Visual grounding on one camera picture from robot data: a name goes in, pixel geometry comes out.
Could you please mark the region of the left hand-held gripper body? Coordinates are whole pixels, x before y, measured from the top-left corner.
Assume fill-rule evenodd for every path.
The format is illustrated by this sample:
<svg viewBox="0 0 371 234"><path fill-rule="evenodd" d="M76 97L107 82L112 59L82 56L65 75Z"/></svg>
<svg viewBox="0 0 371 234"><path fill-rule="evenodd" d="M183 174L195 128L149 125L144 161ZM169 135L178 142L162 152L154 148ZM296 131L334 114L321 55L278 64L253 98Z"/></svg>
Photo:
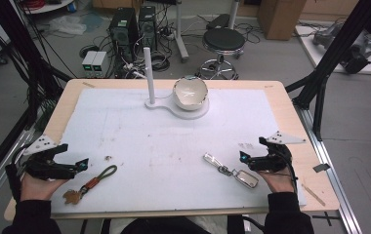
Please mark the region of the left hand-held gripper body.
<svg viewBox="0 0 371 234"><path fill-rule="evenodd" d="M46 179L72 179L76 175L75 165L58 164L54 161L57 154L67 151L68 145L56 144L46 135L33 141L22 153L27 157L25 171L33 177Z"/></svg>

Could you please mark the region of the green cord keychain brown tag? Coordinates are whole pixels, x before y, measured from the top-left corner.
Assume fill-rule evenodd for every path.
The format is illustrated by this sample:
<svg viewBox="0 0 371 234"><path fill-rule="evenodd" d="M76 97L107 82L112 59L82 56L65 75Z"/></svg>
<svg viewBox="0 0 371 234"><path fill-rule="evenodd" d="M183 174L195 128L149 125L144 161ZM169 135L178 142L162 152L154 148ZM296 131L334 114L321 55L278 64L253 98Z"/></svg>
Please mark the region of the green cord keychain brown tag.
<svg viewBox="0 0 371 234"><path fill-rule="evenodd" d="M88 182L86 182L79 190L67 190L62 197L64 198L64 203L77 205L85 194L87 194L92 188L98 185L104 178L112 176L117 171L116 165L111 165L104 169L99 175L93 177Z"/></svg>

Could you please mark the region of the silver clear keychain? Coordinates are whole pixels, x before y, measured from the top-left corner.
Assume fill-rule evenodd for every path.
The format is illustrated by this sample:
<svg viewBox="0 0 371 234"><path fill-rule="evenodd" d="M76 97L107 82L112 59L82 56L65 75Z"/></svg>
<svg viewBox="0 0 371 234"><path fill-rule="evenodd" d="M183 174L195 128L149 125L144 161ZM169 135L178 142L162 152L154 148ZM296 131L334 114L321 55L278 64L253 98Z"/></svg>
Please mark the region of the silver clear keychain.
<svg viewBox="0 0 371 234"><path fill-rule="evenodd" d="M247 188L254 189L258 185L259 180L254 175L251 175L243 170L230 170L227 166L222 164L217 158L209 153L205 153L202 158L207 163L213 165L219 173L225 176L233 176L238 182Z"/></svg>

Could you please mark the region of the white stand with pole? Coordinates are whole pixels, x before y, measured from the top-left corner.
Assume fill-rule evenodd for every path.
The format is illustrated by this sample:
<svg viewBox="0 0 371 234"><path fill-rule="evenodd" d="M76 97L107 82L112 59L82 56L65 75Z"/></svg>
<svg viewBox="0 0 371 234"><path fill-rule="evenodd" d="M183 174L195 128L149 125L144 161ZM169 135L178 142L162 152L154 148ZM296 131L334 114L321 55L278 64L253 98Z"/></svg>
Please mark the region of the white stand with pole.
<svg viewBox="0 0 371 234"><path fill-rule="evenodd" d="M171 94L168 95L167 97L156 97L153 85L151 54L150 48L148 47L144 47L144 61L145 61L145 80L147 81L148 88L148 99L145 101L144 104L148 109L166 109L169 112L171 112L174 116L185 120L194 120L201 118L209 111L210 102L208 97L205 104L200 109L194 111L183 110L175 104L173 97L173 88Z"/></svg>

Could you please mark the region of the grey tape piece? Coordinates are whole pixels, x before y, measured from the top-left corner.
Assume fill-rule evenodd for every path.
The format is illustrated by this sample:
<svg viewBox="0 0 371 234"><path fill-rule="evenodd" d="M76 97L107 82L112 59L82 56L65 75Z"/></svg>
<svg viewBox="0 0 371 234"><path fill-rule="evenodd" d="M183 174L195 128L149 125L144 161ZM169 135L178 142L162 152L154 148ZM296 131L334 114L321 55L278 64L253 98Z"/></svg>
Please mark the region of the grey tape piece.
<svg viewBox="0 0 371 234"><path fill-rule="evenodd" d="M316 172L316 173L319 173L319 172L322 172L322 171L327 171L328 169L330 169L331 166L327 163L324 163L324 164L319 164L315 167L313 167L313 170Z"/></svg>

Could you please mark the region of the white table mat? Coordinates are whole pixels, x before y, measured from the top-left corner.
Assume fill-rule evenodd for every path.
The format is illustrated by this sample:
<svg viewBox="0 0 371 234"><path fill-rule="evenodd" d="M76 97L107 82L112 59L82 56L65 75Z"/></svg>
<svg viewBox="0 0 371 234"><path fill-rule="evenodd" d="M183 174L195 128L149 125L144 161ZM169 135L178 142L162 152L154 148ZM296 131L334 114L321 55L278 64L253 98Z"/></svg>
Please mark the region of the white table mat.
<svg viewBox="0 0 371 234"><path fill-rule="evenodd" d="M55 214L179 212L264 208L269 189L254 189L218 172L202 156L209 153L231 170L242 170L239 151L264 156L259 137L278 127L262 90L209 92L209 111L184 120L164 109L148 109L141 89L87 89L77 101L62 136L68 145L56 161L89 158L87 171L52 198ZM79 190L111 165L117 171L84 195L77 205L62 195Z"/></svg>

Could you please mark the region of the white ceramic bowl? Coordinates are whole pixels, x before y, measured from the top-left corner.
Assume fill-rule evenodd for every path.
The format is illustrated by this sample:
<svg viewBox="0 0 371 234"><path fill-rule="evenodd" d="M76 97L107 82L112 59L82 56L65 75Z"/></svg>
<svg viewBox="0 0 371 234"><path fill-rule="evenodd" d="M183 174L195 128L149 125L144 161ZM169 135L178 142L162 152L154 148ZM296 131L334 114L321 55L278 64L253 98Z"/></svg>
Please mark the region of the white ceramic bowl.
<svg viewBox="0 0 371 234"><path fill-rule="evenodd" d="M205 104L208 88L206 83L198 77L184 77L175 82L173 97L179 108L194 111Z"/></svg>

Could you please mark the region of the person's lap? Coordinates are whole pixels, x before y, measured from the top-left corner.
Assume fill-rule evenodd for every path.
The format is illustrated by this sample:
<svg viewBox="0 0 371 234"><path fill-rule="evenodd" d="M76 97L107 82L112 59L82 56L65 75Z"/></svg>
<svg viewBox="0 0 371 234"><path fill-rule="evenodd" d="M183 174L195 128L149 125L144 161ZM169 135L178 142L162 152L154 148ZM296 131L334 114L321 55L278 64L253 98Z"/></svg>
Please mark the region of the person's lap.
<svg viewBox="0 0 371 234"><path fill-rule="evenodd" d="M244 222L266 228L242 214L105 219L101 234L250 234Z"/></svg>

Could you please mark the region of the white power supply unit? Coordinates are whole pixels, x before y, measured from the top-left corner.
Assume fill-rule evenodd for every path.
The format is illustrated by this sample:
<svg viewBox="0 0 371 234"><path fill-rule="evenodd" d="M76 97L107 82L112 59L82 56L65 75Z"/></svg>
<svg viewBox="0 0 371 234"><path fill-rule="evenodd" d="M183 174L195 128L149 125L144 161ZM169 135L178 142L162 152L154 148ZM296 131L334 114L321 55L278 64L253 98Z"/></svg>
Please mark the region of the white power supply unit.
<svg viewBox="0 0 371 234"><path fill-rule="evenodd" d="M82 67L87 78L91 78L94 75L94 69L92 64L96 55L97 55L96 51L89 51L82 61Z"/></svg>
<svg viewBox="0 0 371 234"><path fill-rule="evenodd" d="M92 61L95 78L104 78L108 69L108 57L106 52L97 52Z"/></svg>

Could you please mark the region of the white floor board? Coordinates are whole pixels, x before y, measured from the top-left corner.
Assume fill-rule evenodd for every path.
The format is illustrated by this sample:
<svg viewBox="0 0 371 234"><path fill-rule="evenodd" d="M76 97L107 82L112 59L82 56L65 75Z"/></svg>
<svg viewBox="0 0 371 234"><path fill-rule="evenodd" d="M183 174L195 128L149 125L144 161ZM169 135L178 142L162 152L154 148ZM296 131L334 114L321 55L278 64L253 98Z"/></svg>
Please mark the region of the white floor board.
<svg viewBox="0 0 371 234"><path fill-rule="evenodd" d="M300 35L300 41L303 44L305 51L309 56L314 67L317 67L326 50L321 45L314 45L312 43L314 30L308 26L296 26L296 32ZM368 58L370 63L359 71L359 74L370 74L371 75L371 56Z"/></svg>

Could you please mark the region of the black foot pedal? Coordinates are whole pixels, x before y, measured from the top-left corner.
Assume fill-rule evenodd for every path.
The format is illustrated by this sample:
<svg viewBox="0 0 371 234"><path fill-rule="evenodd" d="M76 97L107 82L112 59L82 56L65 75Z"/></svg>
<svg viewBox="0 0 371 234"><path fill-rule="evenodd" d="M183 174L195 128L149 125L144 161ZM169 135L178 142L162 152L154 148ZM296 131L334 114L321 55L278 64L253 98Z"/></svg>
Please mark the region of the black foot pedal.
<svg viewBox="0 0 371 234"><path fill-rule="evenodd" d="M228 27L229 22L229 14L221 14L218 15L216 18L212 19L206 24L206 29L214 29L214 28L224 28Z"/></svg>

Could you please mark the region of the white desk leg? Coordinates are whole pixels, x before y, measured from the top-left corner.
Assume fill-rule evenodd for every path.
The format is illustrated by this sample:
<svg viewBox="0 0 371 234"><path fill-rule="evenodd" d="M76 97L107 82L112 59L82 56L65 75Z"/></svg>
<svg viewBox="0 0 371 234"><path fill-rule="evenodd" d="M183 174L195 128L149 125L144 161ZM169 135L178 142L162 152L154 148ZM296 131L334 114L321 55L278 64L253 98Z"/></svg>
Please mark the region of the white desk leg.
<svg viewBox="0 0 371 234"><path fill-rule="evenodd" d="M187 62L189 54L182 37L182 0L176 1L176 29L174 31L176 44L180 53L181 62Z"/></svg>

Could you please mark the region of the cardboard box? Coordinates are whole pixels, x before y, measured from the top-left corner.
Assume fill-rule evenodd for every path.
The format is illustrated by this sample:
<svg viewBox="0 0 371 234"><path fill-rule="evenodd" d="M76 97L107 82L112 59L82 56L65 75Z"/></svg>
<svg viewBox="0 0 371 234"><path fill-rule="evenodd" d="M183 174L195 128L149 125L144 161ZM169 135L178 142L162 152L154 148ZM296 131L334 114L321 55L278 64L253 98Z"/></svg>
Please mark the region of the cardboard box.
<svg viewBox="0 0 371 234"><path fill-rule="evenodd" d="M307 0L262 0L258 22L268 40L287 41Z"/></svg>

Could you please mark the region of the slim black computer tower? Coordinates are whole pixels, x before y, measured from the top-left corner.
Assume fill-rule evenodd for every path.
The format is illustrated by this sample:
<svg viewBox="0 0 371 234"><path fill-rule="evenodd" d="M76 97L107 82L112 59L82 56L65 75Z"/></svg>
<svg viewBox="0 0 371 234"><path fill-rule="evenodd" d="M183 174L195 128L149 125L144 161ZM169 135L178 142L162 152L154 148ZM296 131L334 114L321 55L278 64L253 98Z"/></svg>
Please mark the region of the slim black computer tower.
<svg viewBox="0 0 371 234"><path fill-rule="evenodd" d="M156 11L154 6L141 6L139 11L139 29L144 47L157 50Z"/></svg>

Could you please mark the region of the round white table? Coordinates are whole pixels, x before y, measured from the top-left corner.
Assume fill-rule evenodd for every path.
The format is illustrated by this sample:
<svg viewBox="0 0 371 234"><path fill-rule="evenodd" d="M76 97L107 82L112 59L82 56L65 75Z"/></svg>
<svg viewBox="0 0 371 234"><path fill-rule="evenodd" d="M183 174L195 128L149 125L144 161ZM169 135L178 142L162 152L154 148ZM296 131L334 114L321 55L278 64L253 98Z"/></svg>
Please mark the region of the round white table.
<svg viewBox="0 0 371 234"><path fill-rule="evenodd" d="M61 8L76 10L75 0L20 0L20 6L29 14L42 14Z"/></svg>

